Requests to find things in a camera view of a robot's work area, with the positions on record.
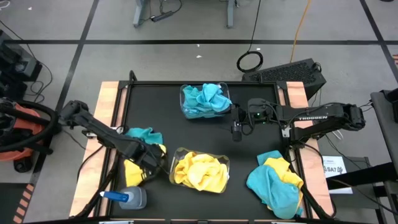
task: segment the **table leg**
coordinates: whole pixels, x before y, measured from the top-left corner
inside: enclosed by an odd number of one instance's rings
[[[234,26],[234,4],[235,0],[228,0],[227,7],[227,28],[232,28]]]
[[[135,28],[139,27],[139,21],[141,19],[141,14],[144,12],[146,0],[136,0],[136,3],[136,12],[134,13],[134,19],[132,21]]]

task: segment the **orange vacuum cleaner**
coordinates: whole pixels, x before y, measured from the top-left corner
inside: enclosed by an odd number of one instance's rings
[[[37,111],[48,114],[50,120]],[[46,106],[0,98],[0,161],[14,161],[17,172],[31,170],[33,151],[51,154],[53,150],[42,145],[43,139],[61,128],[56,112]]]

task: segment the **white label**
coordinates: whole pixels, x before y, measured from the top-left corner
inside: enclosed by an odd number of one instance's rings
[[[343,158],[341,156],[322,156],[323,158],[323,171],[327,177],[333,177],[340,174],[347,173],[344,166]],[[352,194],[353,189],[346,187],[343,189],[329,190],[330,194]]]

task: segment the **metal frame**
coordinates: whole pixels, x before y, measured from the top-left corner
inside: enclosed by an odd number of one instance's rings
[[[395,168],[392,162],[360,169],[346,174],[336,175],[334,177],[326,178],[329,190],[345,188],[347,185],[332,181],[339,180],[351,186],[358,186],[362,184],[373,184],[377,182],[384,182],[387,180],[397,180],[398,175],[395,173]]]
[[[147,0],[136,0],[136,8],[134,13],[134,18],[132,20],[132,24],[135,28],[140,26],[139,21],[141,20],[141,16],[144,13],[145,6],[147,4]],[[227,4],[227,28],[232,28],[234,26],[234,5],[236,4],[236,0],[228,0]]]
[[[390,203],[391,209],[396,211],[398,209],[398,183],[391,180],[385,181],[384,183],[386,196]],[[398,223],[398,215],[394,215],[394,220]]]

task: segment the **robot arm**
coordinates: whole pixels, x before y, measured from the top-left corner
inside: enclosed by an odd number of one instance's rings
[[[68,126],[83,126],[97,135],[97,140],[108,148],[116,148],[126,159],[132,160],[140,168],[153,174],[161,164],[163,151],[158,145],[147,144],[139,138],[120,135],[98,121],[88,111],[87,104],[69,101],[60,113],[60,119]]]
[[[231,114],[234,141],[240,141],[242,133],[250,134],[259,123],[277,123],[283,137],[289,138],[291,144],[306,142],[310,138],[320,139],[326,133],[339,129],[359,131],[365,126],[362,109],[343,103],[327,103],[314,108],[292,108],[253,98],[248,101],[247,112],[233,105]],[[308,120],[318,122],[308,128],[290,128],[294,121]],[[249,133],[243,132],[244,125],[251,128]]]

